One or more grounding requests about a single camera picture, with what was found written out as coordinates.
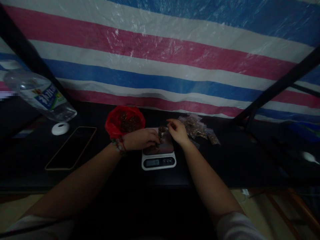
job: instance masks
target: red string bracelet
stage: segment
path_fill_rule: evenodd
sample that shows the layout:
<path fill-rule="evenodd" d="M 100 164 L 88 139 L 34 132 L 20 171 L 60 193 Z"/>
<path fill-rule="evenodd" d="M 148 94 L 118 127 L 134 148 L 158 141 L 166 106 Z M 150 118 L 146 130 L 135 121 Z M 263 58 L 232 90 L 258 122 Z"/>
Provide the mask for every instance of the red string bracelet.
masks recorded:
<path fill-rule="evenodd" d="M 121 136 L 121 135 L 119 135 L 119 142 L 121 142 L 121 143 L 122 143 L 122 146 L 123 146 L 124 150 L 125 150 L 125 151 L 127 151 L 127 150 L 126 150 L 126 147 L 124 146 L 124 141 L 123 141 L 123 139 L 122 139 L 122 136 Z"/>

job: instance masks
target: bracelet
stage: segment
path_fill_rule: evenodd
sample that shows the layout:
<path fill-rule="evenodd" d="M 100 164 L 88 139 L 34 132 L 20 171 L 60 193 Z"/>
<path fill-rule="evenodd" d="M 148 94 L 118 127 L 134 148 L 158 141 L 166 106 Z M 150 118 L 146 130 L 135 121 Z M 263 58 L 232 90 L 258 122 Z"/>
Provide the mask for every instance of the bracelet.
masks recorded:
<path fill-rule="evenodd" d="M 120 152 L 120 154 L 121 154 L 123 157 L 127 156 L 127 153 L 122 150 L 121 145 L 118 144 L 118 142 L 117 142 L 117 140 L 116 140 L 115 138 L 112 138 L 111 141 L 112 141 L 113 145 L 116 146 L 116 150 L 117 150 L 118 152 Z"/>
<path fill-rule="evenodd" d="M 126 150 L 126 147 L 124 146 L 124 141 L 123 141 L 123 139 L 122 139 L 122 136 L 121 136 L 121 135 L 119 135 L 119 142 L 121 142 L 121 143 L 122 143 L 122 146 L 123 146 L 124 150 L 125 150 L 125 151 L 127 151 L 127 150 Z"/>

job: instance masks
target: blue stripe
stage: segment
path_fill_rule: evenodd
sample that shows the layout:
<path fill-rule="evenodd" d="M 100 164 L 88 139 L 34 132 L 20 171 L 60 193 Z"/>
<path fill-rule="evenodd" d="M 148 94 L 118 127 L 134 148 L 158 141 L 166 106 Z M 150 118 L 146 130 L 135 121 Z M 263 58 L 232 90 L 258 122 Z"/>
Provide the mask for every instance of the blue stripe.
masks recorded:
<path fill-rule="evenodd" d="M 320 6 L 296 0 L 111 0 L 174 17 L 225 24 L 309 46 L 320 45 Z"/>
<path fill-rule="evenodd" d="M 311 72 L 307 73 L 302 78 L 300 78 L 299 81 L 312 83 L 320 86 L 320 67 L 316 67 Z"/>
<path fill-rule="evenodd" d="M 12 54 L 0 54 L 0 59 L 21 60 Z M 58 78 L 80 81 L 93 80 L 97 82 L 130 87 L 130 88 L 154 88 L 176 93 L 201 93 L 226 99 L 252 102 L 262 91 L 233 87 L 226 84 L 209 81 L 195 82 L 179 78 L 144 75 L 126 71 L 114 70 L 98 66 L 82 65 L 70 62 L 44 59 L 53 74 Z M 284 111 L 276 111 L 260 108 L 258 114 L 274 119 L 292 119 L 295 121 L 320 122 L 319 116 L 298 114 Z"/>
<path fill-rule="evenodd" d="M 266 117 L 271 117 L 274 119 L 280 120 L 293 120 L 298 122 L 312 122 L 312 123 L 319 123 L 320 116 L 308 115 L 308 114 L 300 114 L 300 113 L 292 113 L 292 112 L 285 112 L 285 111 L 277 111 L 271 109 L 264 109 L 259 108 L 257 114 L 263 115 Z"/>

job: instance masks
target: white scale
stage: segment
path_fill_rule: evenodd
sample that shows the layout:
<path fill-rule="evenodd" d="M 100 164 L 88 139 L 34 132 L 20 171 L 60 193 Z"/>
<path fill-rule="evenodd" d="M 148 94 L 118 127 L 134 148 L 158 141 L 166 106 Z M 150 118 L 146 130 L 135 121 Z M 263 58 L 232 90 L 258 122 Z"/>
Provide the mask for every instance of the white scale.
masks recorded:
<path fill-rule="evenodd" d="M 177 165 L 171 134 L 167 130 L 159 147 L 149 147 L 142 150 L 141 167 L 145 171 L 173 168 Z"/>

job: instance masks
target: bottle cap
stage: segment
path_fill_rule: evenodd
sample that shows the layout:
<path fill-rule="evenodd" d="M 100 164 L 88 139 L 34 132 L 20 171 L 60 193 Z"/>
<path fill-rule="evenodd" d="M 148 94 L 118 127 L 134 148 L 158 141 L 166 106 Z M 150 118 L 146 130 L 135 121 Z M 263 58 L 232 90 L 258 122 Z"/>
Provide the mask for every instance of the bottle cap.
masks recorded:
<path fill-rule="evenodd" d="M 70 128 L 69 123 L 57 123 L 56 125 L 53 126 L 51 132 L 53 135 L 59 136 L 62 134 L 65 134 Z"/>
<path fill-rule="evenodd" d="M 15 60 L 1 60 L 0 65 L 7 70 L 22 68 Z"/>

